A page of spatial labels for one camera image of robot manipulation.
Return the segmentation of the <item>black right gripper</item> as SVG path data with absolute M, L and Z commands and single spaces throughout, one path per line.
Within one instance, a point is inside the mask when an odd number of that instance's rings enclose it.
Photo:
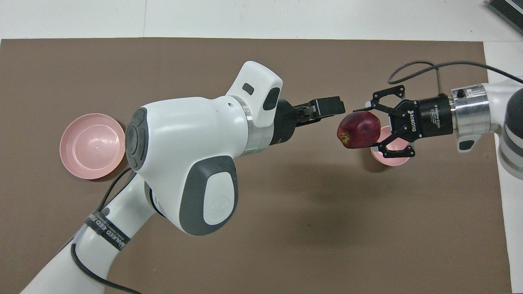
M 364 108 L 353 110 L 353 112 L 377 110 L 391 116 L 391 125 L 380 129 L 379 139 L 371 147 L 373 156 L 412 158 L 416 152 L 411 142 L 454 132 L 453 114 L 446 94 L 421 100 L 403 99 L 395 108 L 380 103 L 383 97 L 390 95 L 403 98 L 403 85 L 376 91 Z

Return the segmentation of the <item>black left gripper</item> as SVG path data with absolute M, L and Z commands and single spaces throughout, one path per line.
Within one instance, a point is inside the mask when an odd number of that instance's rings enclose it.
M 345 112 L 345 105 L 339 96 L 314 99 L 297 106 L 292 106 L 287 100 L 280 99 L 276 106 L 270 145 L 288 141 L 296 128 Z

